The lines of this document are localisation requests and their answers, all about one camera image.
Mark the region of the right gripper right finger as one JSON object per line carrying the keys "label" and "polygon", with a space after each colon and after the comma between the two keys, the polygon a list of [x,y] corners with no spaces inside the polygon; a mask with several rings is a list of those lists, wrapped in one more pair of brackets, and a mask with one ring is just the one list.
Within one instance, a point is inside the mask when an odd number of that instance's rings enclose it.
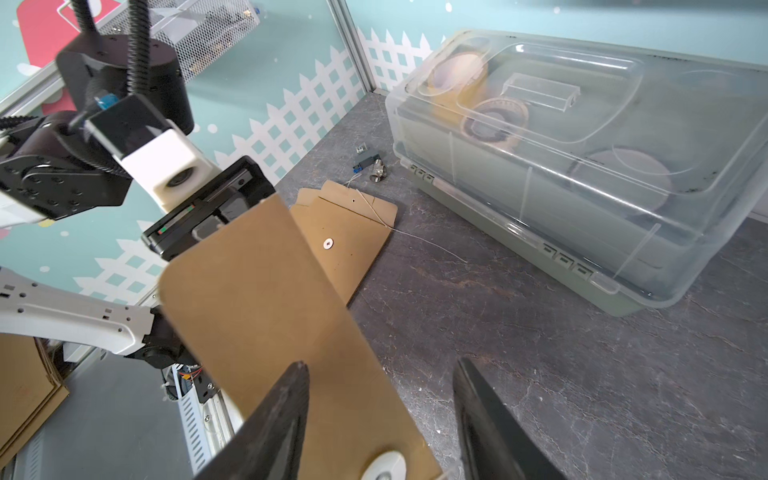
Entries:
{"label": "right gripper right finger", "polygon": [[470,359],[457,361],[452,387],[467,479],[565,479]]}

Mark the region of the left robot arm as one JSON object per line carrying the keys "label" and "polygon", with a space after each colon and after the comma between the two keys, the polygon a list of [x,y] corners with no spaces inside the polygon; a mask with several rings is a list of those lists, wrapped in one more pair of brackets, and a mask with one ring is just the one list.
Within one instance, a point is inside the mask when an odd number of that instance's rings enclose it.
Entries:
{"label": "left robot arm", "polygon": [[[254,116],[278,65],[278,15],[258,4],[260,23],[186,87],[195,123],[190,140],[219,169],[239,159],[223,138]],[[1,330],[130,355],[155,315],[135,301],[155,285],[163,260],[140,240],[162,216],[133,185],[121,207],[89,210],[40,226],[15,226],[1,241],[1,269],[20,275],[1,292]]]}

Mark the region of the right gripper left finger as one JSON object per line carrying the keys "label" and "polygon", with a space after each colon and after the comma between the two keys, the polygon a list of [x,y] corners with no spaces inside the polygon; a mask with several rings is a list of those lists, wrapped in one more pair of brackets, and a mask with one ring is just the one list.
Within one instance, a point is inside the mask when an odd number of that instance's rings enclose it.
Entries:
{"label": "right gripper left finger", "polygon": [[196,475],[198,479],[298,477],[309,410],[310,375],[289,365],[235,436]]}

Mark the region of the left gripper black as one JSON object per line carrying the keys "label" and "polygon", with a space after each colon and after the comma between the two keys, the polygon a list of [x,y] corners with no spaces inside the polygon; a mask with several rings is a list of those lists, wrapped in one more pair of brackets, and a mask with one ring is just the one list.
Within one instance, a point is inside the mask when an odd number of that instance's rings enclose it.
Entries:
{"label": "left gripper black", "polygon": [[142,233],[169,262],[276,192],[259,165],[243,156]]}

